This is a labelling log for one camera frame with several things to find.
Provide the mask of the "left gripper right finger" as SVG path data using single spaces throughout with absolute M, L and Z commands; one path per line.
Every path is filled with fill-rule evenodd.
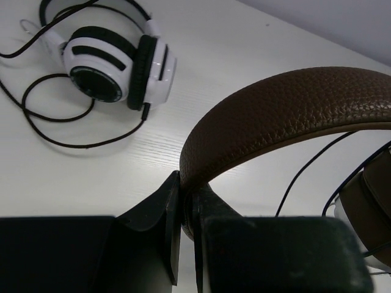
M 241 217 L 210 187 L 204 185 L 187 194 L 184 201 L 184 232 L 194 243 L 197 292 L 203 289 L 202 222 L 207 217 Z

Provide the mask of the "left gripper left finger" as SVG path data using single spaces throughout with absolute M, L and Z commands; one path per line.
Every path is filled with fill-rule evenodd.
M 176 286 L 181 237 L 180 174 L 172 172 L 146 199 L 117 217 L 122 286 Z

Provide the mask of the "brown silver headphones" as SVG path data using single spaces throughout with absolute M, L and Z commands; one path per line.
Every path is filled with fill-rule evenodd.
M 249 85 L 212 108 L 180 155 L 183 229 L 191 198 L 221 173 L 315 137 L 390 129 L 390 76 L 350 67 L 289 71 Z M 332 195 L 335 215 L 356 234 L 368 265 L 390 269 L 390 148 L 368 158 Z

